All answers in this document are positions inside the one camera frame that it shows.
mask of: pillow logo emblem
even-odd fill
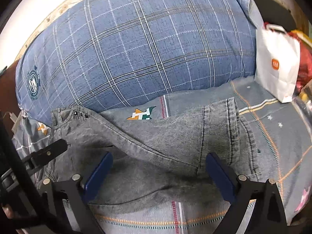
[[[35,66],[34,70],[30,71],[27,76],[27,90],[32,100],[37,99],[40,86],[40,76],[38,68]]]

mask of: denim fabric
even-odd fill
[[[253,0],[84,0],[29,45],[16,95],[29,117],[80,105],[96,112],[255,72]]]
[[[240,138],[245,138],[240,137],[245,132],[233,98],[166,119],[110,122],[78,106],[57,109],[52,119],[54,140],[64,138],[70,145],[46,170],[57,181],[83,173],[100,147],[115,146],[106,149],[113,153],[113,169],[93,202],[114,213],[173,199],[220,200],[205,173],[206,155],[216,152],[233,165],[240,155]]]
[[[302,115],[296,103],[279,103],[270,93],[254,82],[253,77],[237,79],[207,90],[175,92],[141,106],[113,109],[102,112],[101,115],[106,120],[118,124],[132,117],[136,108],[144,112],[156,106],[151,112],[150,119],[167,119],[170,116],[187,113],[191,109],[231,97],[236,98],[241,120],[238,122],[241,124],[239,129],[240,154],[231,166],[236,173],[245,174],[251,180],[264,182],[270,177],[274,178],[281,192],[287,221],[290,223],[293,216],[298,213],[296,209],[301,202],[303,191],[308,191],[312,183],[311,128],[308,125],[309,121]],[[66,114],[66,108],[63,109],[63,117],[67,117],[70,112],[69,109]],[[54,113],[56,117],[60,114],[58,110]],[[75,119],[79,119],[83,126],[83,118],[77,116]],[[152,120],[129,122],[136,124]],[[64,124],[65,130],[70,119],[66,121],[68,122]],[[134,129],[130,132],[135,136],[135,131],[138,130]],[[56,134],[52,133],[52,136],[57,139],[61,136],[61,129],[58,128],[55,131]],[[82,133],[77,133],[77,130],[67,131],[68,134],[65,137],[79,140],[82,136]],[[83,133],[91,131],[92,127],[88,127]],[[99,138],[84,136],[82,141],[90,145],[89,148],[71,145],[71,150],[82,152],[82,154],[74,154],[73,158],[64,157],[65,163],[71,159],[77,163],[71,167],[70,173],[81,171],[83,161],[92,162],[96,158],[97,151],[108,146],[102,144]],[[211,185],[211,181],[201,172],[198,172],[195,180],[185,177],[181,179],[181,175],[167,172],[146,161],[131,158],[116,147],[110,147],[109,150],[114,154],[113,168],[104,181],[102,193],[90,204],[95,217],[106,233],[147,234],[164,231],[188,234],[212,233],[225,215],[229,204],[221,199],[219,192]],[[54,167],[54,163],[46,166],[43,178],[50,177],[55,181]],[[62,172],[58,175],[59,179],[62,179],[62,176],[63,178],[70,176]],[[193,185],[200,182],[202,182],[202,187],[197,193],[200,192],[201,195],[189,198],[188,194],[192,194]],[[185,185],[185,190],[181,190],[181,184]],[[140,197],[140,192],[146,187],[151,188],[151,193],[145,196],[141,194]],[[109,194],[107,188],[113,188],[114,194]],[[121,202],[124,196],[136,197],[137,203],[131,205],[131,201],[126,201],[121,205],[114,204],[114,201]],[[202,198],[208,200],[209,197],[211,200],[208,202],[198,202]],[[139,210],[142,207],[147,207],[147,209],[126,213],[127,211],[122,210],[123,206],[130,211]],[[254,202],[251,202],[238,233],[244,232],[253,206]]]

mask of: mi logo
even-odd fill
[[[280,62],[278,60],[272,59],[272,68],[278,70],[280,68]]]

